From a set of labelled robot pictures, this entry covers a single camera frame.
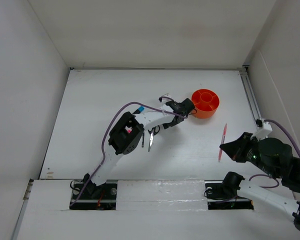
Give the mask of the red gel pen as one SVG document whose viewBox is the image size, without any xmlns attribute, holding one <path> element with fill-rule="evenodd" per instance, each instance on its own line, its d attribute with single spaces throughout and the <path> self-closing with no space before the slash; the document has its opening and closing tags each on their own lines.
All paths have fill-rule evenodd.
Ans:
<svg viewBox="0 0 300 240">
<path fill-rule="evenodd" d="M 225 143 L 225 138 L 226 138 L 226 133 L 227 133 L 227 127 L 228 127 L 228 124 L 226 123 L 225 126 L 224 126 L 224 128 L 223 128 L 223 131 L 222 131 L 220 145 L 223 145 Z M 218 163 L 221 162 L 222 152 L 223 152 L 223 150 L 221 148 L 219 148 L 218 159 L 217 159 Z"/>
</svg>

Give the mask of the black gel pen clear cap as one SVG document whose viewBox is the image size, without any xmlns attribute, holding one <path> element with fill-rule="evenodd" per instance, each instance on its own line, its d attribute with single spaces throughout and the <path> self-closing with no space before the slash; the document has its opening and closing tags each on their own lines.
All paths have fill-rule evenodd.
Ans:
<svg viewBox="0 0 300 240">
<path fill-rule="evenodd" d="M 144 148 L 144 144 L 145 144 L 145 133 L 142 133 L 142 137 L 141 137 L 141 147 Z"/>
</svg>

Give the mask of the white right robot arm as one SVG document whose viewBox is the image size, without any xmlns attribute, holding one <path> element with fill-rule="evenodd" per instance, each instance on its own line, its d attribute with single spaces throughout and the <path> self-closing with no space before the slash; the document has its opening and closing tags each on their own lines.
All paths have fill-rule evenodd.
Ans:
<svg viewBox="0 0 300 240">
<path fill-rule="evenodd" d="M 219 148 L 236 163 L 253 164 L 262 171 L 261 176 L 273 179 L 277 186 L 300 193 L 300 157 L 293 156 L 290 145 L 273 137 L 258 140 L 244 132 L 237 140 L 223 143 Z M 233 171 L 226 174 L 220 188 L 227 197 L 260 200 L 282 211 L 300 231 L 300 201 L 277 195 L 270 191 L 271 186 L 259 186 Z"/>
</svg>

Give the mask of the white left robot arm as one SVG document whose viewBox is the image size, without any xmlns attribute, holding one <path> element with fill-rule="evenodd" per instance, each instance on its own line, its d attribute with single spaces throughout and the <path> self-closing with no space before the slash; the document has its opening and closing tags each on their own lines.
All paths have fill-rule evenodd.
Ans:
<svg viewBox="0 0 300 240">
<path fill-rule="evenodd" d="M 139 102 L 124 105 L 111 120 L 101 141 L 101 162 L 83 177 L 85 194 L 93 199 L 101 194 L 101 185 L 107 181 L 112 169 L 124 155 L 136 149 L 144 132 L 157 126 L 173 127 L 194 110 L 195 105 L 189 98 L 182 102 L 169 99 L 159 108 Z"/>
</svg>

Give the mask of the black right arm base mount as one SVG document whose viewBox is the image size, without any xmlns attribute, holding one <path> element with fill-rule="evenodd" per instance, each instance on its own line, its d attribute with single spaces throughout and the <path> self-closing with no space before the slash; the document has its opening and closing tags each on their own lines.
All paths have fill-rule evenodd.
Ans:
<svg viewBox="0 0 300 240">
<path fill-rule="evenodd" d="M 221 182 L 205 184 L 203 196 L 207 198 L 208 210 L 254 210 L 253 202 L 224 189 Z"/>
</svg>

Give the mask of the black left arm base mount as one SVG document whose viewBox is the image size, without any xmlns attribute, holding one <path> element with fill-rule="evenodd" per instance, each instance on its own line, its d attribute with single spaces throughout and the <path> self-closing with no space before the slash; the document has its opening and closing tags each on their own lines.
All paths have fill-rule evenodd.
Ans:
<svg viewBox="0 0 300 240">
<path fill-rule="evenodd" d="M 82 195 L 80 194 L 84 184 L 82 182 L 75 181 L 70 183 L 72 190 L 71 199 L 69 204 L 70 210 L 94 210 L 94 211 L 112 211 L 116 210 L 117 204 L 117 182 L 105 183 L 97 187 L 95 193 L 90 194 L 88 188 L 86 188 Z"/>
</svg>

